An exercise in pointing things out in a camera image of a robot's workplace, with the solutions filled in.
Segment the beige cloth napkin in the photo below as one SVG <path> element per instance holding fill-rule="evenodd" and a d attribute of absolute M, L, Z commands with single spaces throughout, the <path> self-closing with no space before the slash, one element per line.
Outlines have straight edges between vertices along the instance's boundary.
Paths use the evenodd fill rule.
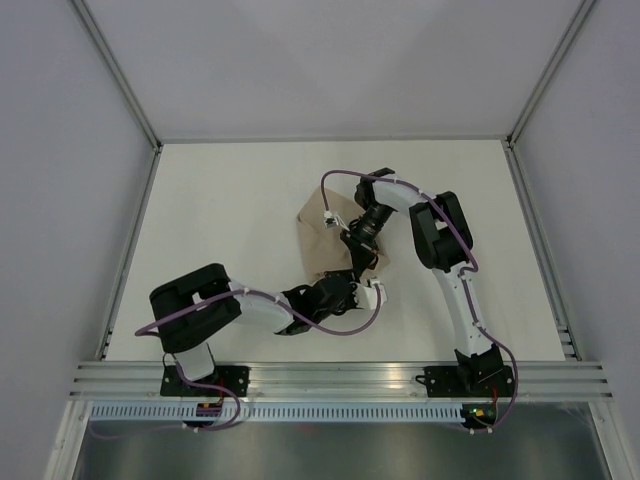
<path fill-rule="evenodd" d="M 364 214 L 364 210 L 353 200 L 330 189 L 326 190 L 326 194 L 332 211 L 337 212 L 345 222 Z M 317 187 L 296 216 L 302 265 L 310 283 L 319 280 L 325 272 L 352 268 L 349 250 L 340 239 L 342 230 L 340 227 L 325 228 L 324 211 L 321 189 Z M 378 244 L 381 249 L 378 263 L 373 270 L 367 269 L 363 278 L 380 274 L 390 264 L 381 241 Z"/>

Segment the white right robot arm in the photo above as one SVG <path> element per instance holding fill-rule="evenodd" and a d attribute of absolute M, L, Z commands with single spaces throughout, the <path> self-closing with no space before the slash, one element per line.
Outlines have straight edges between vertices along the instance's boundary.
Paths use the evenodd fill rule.
<path fill-rule="evenodd" d="M 378 234 L 392 214 L 405 215 L 416 255 L 434 274 L 450 314 L 459 388 L 468 396 L 515 394 L 517 370 L 506 366 L 502 358 L 508 349 L 488 333 L 476 305 L 472 275 L 478 263 L 458 197 L 451 191 L 428 195 L 383 168 L 360 176 L 354 200 L 364 214 L 349 223 L 341 240 L 350 251 L 355 272 L 374 267 Z"/>

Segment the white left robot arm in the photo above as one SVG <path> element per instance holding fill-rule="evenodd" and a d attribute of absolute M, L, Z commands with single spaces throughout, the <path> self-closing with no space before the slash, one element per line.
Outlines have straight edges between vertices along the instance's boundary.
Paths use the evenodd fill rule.
<path fill-rule="evenodd" d="M 231 279 L 214 263 L 157 287 L 149 295 L 154 322 L 138 336 L 160 339 L 195 395 L 206 396 L 218 384 L 210 337 L 232 323 L 257 325 L 279 336 L 306 333 L 325 319 L 358 307 L 352 270 L 329 271 L 311 285 L 275 294 L 260 293 Z"/>

